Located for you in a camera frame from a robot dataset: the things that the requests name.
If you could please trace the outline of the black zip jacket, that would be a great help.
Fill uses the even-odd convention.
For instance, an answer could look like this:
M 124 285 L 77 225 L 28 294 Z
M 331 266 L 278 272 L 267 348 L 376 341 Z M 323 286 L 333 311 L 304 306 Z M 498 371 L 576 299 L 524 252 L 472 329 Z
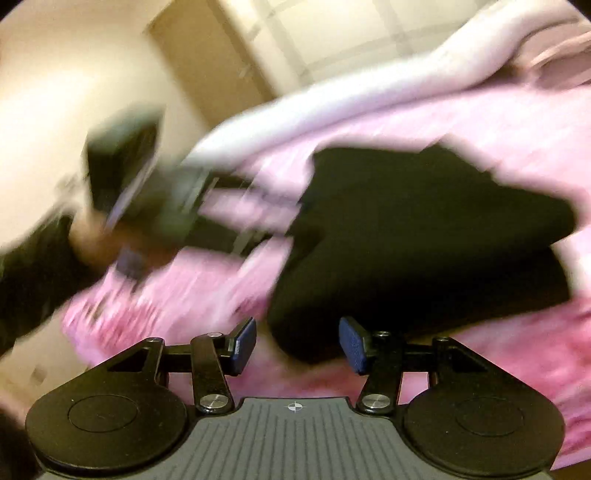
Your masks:
M 552 249 L 577 227 L 568 200 L 500 185 L 439 145 L 331 147 L 311 161 L 266 313 L 290 357 L 338 358 L 344 318 L 406 343 L 569 300 Z

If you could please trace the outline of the brown wooden door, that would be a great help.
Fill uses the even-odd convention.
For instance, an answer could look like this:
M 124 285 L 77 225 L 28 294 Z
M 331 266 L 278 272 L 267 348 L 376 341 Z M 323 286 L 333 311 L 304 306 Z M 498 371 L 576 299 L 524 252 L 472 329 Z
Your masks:
M 146 33 L 209 129 L 276 99 L 218 1 L 172 1 L 148 24 Z

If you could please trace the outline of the white wardrobe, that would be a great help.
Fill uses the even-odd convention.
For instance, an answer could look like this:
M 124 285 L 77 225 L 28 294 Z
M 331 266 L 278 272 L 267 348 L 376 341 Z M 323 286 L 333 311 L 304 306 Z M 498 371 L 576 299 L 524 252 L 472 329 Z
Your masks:
M 486 1 L 222 1 L 277 96 L 429 52 Z

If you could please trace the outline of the white striped duvet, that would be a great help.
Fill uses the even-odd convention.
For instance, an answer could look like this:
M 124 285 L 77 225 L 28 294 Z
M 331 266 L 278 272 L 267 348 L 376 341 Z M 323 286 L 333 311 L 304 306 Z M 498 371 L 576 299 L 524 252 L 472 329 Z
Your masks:
M 431 52 L 325 80 L 236 114 L 201 138 L 186 162 L 235 165 L 358 115 L 463 91 L 499 71 L 528 35 L 581 17 L 568 1 L 497 1 Z

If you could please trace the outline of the pink pillow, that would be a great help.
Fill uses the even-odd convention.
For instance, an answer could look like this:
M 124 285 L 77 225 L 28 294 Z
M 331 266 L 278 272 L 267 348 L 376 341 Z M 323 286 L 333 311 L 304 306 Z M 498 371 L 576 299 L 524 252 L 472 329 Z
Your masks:
M 524 83 L 566 90 L 590 83 L 590 24 L 562 23 L 529 35 L 508 62 Z

